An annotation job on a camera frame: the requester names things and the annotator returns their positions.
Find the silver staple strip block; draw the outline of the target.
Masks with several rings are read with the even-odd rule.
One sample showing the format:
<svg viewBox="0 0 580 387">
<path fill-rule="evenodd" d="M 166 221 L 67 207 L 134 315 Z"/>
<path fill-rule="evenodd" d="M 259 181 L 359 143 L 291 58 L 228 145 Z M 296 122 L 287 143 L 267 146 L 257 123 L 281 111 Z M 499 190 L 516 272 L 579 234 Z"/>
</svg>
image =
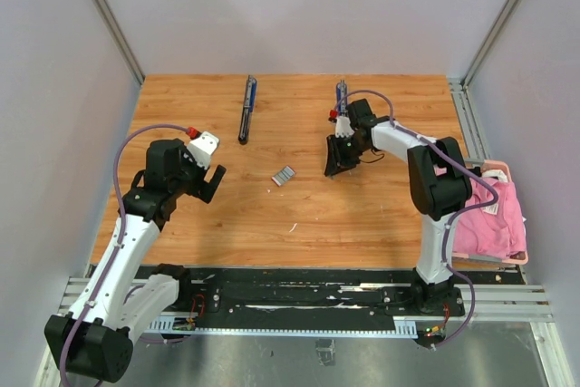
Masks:
<svg viewBox="0 0 580 387">
<path fill-rule="evenodd" d="M 295 171 L 289 166 L 284 166 L 274 176 L 271 177 L 271 180 L 273 180 L 278 187 L 281 187 L 294 176 Z"/>
</svg>

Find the blue stapler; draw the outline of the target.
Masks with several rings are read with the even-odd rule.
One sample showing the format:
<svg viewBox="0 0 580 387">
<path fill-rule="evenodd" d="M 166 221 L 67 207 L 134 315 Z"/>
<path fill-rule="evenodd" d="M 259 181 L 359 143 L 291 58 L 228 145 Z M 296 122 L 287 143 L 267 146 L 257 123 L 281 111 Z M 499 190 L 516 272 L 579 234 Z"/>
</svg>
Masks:
<svg viewBox="0 0 580 387">
<path fill-rule="evenodd" d="M 343 116 L 347 114 L 346 106 L 348 104 L 348 87 L 345 80 L 340 80 L 335 87 L 336 105 L 338 113 Z"/>
<path fill-rule="evenodd" d="M 253 114 L 256 98 L 257 80 L 254 76 L 248 75 L 246 79 L 246 89 L 241 112 L 241 120 L 238 132 L 238 142 L 247 144 L 249 139 L 250 123 Z"/>
</svg>

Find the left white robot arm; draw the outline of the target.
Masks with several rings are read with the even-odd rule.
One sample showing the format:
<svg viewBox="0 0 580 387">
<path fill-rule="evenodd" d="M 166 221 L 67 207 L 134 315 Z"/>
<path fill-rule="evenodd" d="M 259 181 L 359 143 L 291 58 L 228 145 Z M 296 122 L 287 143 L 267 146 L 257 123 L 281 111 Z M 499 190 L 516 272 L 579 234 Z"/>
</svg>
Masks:
<svg viewBox="0 0 580 387">
<path fill-rule="evenodd" d="M 121 198 L 111 240 L 90 281 L 64 315 L 53 314 L 44 337 L 62 376 L 82 375 L 98 383 L 117 382 L 127 371 L 133 348 L 162 311 L 181 311 L 194 300 L 191 274 L 184 266 L 160 264 L 145 284 L 132 280 L 144 256 L 187 195 L 209 203 L 226 170 L 206 174 L 219 139 L 204 131 L 189 143 L 155 140 L 146 167 Z"/>
</svg>

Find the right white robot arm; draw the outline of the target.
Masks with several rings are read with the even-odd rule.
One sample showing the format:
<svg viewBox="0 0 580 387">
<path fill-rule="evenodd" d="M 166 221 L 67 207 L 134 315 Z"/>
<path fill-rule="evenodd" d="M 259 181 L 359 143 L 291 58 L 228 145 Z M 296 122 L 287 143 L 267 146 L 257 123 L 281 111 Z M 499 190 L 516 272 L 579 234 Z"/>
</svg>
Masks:
<svg viewBox="0 0 580 387">
<path fill-rule="evenodd" d="M 411 305 L 420 314 L 444 309 L 465 314 L 461 292 L 454 286 L 450 257 L 457 224 L 454 214 L 472 195 L 470 171 L 457 141 L 412 131 L 392 116 L 378 117 L 365 99 L 340 112 L 330 110 L 334 133 L 326 138 L 326 177 L 354 169 L 366 151 L 386 152 L 407 164 L 411 201 L 421 216 L 420 257 L 413 269 Z"/>
</svg>

